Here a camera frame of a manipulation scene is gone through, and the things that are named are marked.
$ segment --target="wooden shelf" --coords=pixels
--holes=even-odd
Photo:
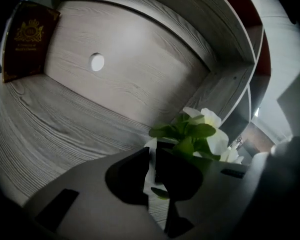
[[[271,78],[271,59],[268,40],[264,33],[260,58],[255,73],[250,82],[251,89],[251,113],[254,115],[261,105]]]
[[[205,63],[210,71],[214,71],[217,63],[216,55],[205,38],[191,24],[173,10],[156,0],[94,0],[109,2],[132,9],[158,22],[178,36]]]
[[[248,32],[249,38],[253,46],[256,63],[258,63],[261,52],[261,46],[263,43],[264,27],[263,25],[250,26],[246,28],[246,31]]]
[[[187,107],[208,108],[223,121],[226,120],[243,98],[249,87],[254,64],[228,63],[220,66],[220,74],[210,73],[192,96]]]
[[[263,24],[251,0],[227,0],[244,25],[253,46],[255,62],[258,61],[260,47],[263,40]]]
[[[251,121],[251,94],[249,87],[220,129],[229,137],[229,145],[235,141]]]

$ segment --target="round hole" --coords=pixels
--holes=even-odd
[[[104,66],[104,57],[100,53],[94,53],[89,58],[89,67],[92,71],[100,71]]]

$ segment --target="shelf unit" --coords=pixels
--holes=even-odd
[[[73,0],[32,1],[40,4],[53,1],[46,5],[61,9],[62,4]],[[180,38],[207,66],[211,73],[186,106],[206,107],[225,122],[236,111],[248,87],[251,88],[252,113],[259,106],[269,81],[269,76],[262,74],[262,68],[268,67],[270,62],[266,59],[269,54],[264,55],[268,53],[268,47],[264,46],[268,45],[263,45],[263,24],[251,0],[182,0],[182,5],[178,2],[181,0],[95,1],[114,3],[151,18]],[[261,50],[264,58],[259,65]],[[91,90],[97,85],[88,85],[88,91],[80,89],[69,80],[70,76],[64,75],[66,72],[57,72],[54,65],[60,63],[59,60],[47,55],[46,61],[48,76],[96,102]]]
[[[259,108],[271,78],[269,44],[261,18],[251,0],[227,0],[244,25],[255,55],[255,65],[246,77],[244,95],[222,121],[221,129],[229,136],[229,143],[237,139]]]

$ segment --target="flower petal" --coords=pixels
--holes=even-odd
[[[197,116],[201,116],[202,114],[193,108],[189,108],[188,106],[186,106],[185,108],[183,108],[183,112],[188,114],[191,118],[197,117]]]
[[[198,153],[197,151],[195,151],[195,152],[193,153],[193,156],[198,157],[198,158],[201,158],[201,157],[202,157],[202,156],[200,155],[200,153]]]
[[[230,152],[229,149],[226,149],[226,151],[221,154],[220,162],[227,162]]]
[[[216,129],[216,133],[206,138],[210,151],[214,155],[221,155],[228,148],[229,137],[225,132],[220,129]]]
[[[204,116],[204,123],[215,128],[219,128],[221,126],[222,120],[213,111],[203,108],[201,110],[201,114]]]
[[[242,164],[242,161],[244,159],[244,156],[239,156],[235,161],[233,161],[234,164]]]
[[[233,163],[239,157],[238,151],[234,148],[230,150],[227,162]]]
[[[157,144],[158,144],[158,139],[157,138],[153,138],[151,140],[149,140],[145,145],[144,147],[149,147],[150,148],[150,151],[155,151],[156,150],[156,147],[157,147]]]

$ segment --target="green leaf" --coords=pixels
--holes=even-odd
[[[187,128],[187,136],[191,136],[193,138],[206,138],[212,136],[216,133],[216,130],[213,126],[209,124],[198,124],[198,125],[189,125]]]
[[[169,196],[169,193],[165,190],[161,190],[159,188],[156,188],[156,187],[152,187],[151,188],[151,191],[156,194],[160,199],[163,199],[163,200],[167,200],[170,198]]]
[[[184,139],[185,137],[185,128],[188,125],[188,122],[179,122],[173,125],[175,129],[177,130],[178,134],[180,135],[180,138]]]
[[[163,125],[163,126],[154,126],[149,131],[149,136],[153,138],[171,138],[171,139],[179,139],[179,134],[177,130],[171,125]]]
[[[194,152],[194,147],[192,144],[192,138],[187,137],[181,142],[177,143],[173,149],[173,154],[180,155],[180,156],[192,156]]]
[[[204,121],[204,116],[203,115],[198,115],[194,118],[190,118],[188,119],[188,122],[190,125],[199,125],[199,124],[203,124],[205,121]]]
[[[187,121],[189,118],[190,118],[190,116],[188,114],[182,113],[182,114],[179,114],[175,118],[175,120],[176,120],[176,123],[181,123],[181,122],[183,123],[183,122]]]
[[[198,140],[196,140],[194,142],[194,151],[201,151],[201,152],[205,152],[205,153],[210,153],[210,148],[209,148],[209,144],[208,141],[205,138],[200,138]]]
[[[219,161],[221,156],[214,155],[210,151],[209,144],[205,138],[198,139],[194,143],[194,151],[198,151],[201,157]]]

